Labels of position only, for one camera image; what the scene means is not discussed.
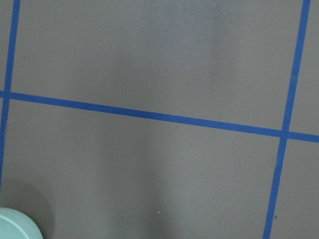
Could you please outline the green bowl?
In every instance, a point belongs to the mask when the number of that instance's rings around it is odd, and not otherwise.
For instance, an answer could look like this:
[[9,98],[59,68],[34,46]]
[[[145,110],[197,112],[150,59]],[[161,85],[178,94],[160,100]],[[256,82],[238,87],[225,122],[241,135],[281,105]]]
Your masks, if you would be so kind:
[[0,209],[1,239],[43,239],[37,224],[24,213],[9,209]]

